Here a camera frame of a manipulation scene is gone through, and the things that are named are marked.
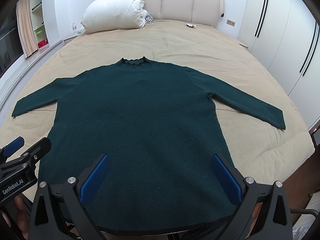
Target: cabinet handle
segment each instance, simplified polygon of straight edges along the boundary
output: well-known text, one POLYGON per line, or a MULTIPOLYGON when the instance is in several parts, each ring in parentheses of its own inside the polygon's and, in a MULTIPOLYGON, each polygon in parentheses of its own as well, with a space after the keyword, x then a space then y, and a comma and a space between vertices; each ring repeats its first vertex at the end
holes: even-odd
POLYGON ((315 44, 315 48, 314 48, 314 50, 313 50, 313 52, 312 52, 312 55, 311 55, 310 61, 309 61, 309 63, 308 63, 308 66, 306 67, 306 70, 304 71, 304 73, 302 74, 302 76, 304 76, 305 73, 307 72, 307 69, 308 69, 308 67, 309 67, 309 65, 310 65, 310 63, 311 63, 311 60, 312 60, 312 58, 313 58, 313 55, 314 55, 314 53, 315 53, 315 51, 316 51, 316 47, 317 47, 318 40, 319 40, 319 35, 320 35, 320 28, 318 29, 318 37, 317 37, 317 41, 316 41, 316 44, 315 44))
POLYGON ((263 15, 263 19, 262 19, 261 27, 260 27, 260 30, 259 30, 259 33, 258 33, 257 38, 259 37, 260 32, 261 32, 261 29, 262 29, 262 26, 263 26, 264 18, 265 18, 265 16, 266 16, 266 12, 267 12, 267 9, 268 9, 268 2, 269 2, 269 0, 267 0, 267 3, 266 3, 266 10, 264 11, 264 15, 263 15))
POLYGON ((255 37, 257 36, 257 33, 258 33, 258 29, 259 29, 260 22, 261 22, 261 19, 262 19, 262 15, 263 15, 263 10, 264 10, 265 4, 266 4, 266 0, 263 1, 263 7, 262 7, 262 11, 261 11, 260 20, 259 20, 259 23, 258 23, 258 27, 257 27, 257 30, 256 30, 256 34, 254 35, 255 37))
POLYGON ((312 41, 311 41, 311 45, 310 45, 308 54, 307 54, 307 56, 306 56, 306 59, 304 60, 304 63, 302 64, 302 67, 301 67, 299 73, 301 73, 301 71, 302 71, 302 69, 303 69, 303 67, 304 67, 304 65, 305 65, 305 63, 306 63, 306 61, 307 61, 307 59, 308 59, 308 56, 309 56, 309 54, 310 54, 310 51, 311 51, 313 42, 315 41, 316 29, 317 29, 317 22, 316 22, 316 25, 315 25, 315 31, 313 32, 313 38, 312 38, 312 41))

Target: wall outlet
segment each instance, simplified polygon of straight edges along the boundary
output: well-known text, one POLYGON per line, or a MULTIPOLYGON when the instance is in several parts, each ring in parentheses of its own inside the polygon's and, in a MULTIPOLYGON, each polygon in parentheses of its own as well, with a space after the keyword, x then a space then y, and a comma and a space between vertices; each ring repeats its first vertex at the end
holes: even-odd
POLYGON ((233 21, 230 21, 230 20, 227 20, 227 24, 229 24, 229 25, 231 25, 231 26, 235 26, 235 22, 233 22, 233 21))

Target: human hand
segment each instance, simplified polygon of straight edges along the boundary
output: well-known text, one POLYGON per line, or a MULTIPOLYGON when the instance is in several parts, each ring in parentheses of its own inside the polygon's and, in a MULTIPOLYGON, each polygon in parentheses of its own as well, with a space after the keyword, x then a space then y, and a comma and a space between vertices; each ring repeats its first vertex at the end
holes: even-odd
MULTIPOLYGON (((24 210, 22 194, 20 194, 14 198, 14 203, 15 203, 16 207, 18 208, 17 225, 18 225, 19 229, 22 231, 23 237, 25 239, 28 239, 29 219, 27 217, 26 211, 24 210)), ((4 220, 7 222, 9 227, 11 227, 11 222, 10 222, 9 218, 7 217, 7 215, 4 214, 3 212, 1 212, 1 213, 2 213, 2 216, 4 217, 4 220)))

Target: beige bed sheet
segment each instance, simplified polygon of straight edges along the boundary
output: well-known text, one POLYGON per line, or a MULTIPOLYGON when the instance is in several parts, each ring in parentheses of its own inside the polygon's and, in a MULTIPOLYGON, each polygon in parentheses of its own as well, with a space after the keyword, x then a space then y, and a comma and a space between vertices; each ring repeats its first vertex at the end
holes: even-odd
MULTIPOLYGON (((197 25, 191 29, 174 20, 155 20, 141 29, 81 34, 68 43, 41 66, 16 98, 0 128, 0 147, 23 136, 25 146, 11 157, 16 158, 47 136, 53 126, 56 104, 12 118, 20 98, 56 78, 74 77, 85 70, 113 64, 122 57, 143 56, 212 75, 283 111, 286 130, 279 130, 215 101, 232 160, 243 176, 268 184, 284 181, 314 152, 297 108, 249 52, 213 27, 197 25)), ((26 195, 33 199, 35 190, 36 187, 29 189, 26 195)))

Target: window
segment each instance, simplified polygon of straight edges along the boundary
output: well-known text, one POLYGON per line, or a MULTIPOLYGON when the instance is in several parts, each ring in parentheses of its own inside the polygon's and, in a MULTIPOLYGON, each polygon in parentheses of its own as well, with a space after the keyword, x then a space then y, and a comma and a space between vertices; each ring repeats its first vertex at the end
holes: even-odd
POLYGON ((0 28, 0 77, 22 54, 15 6, 0 28))

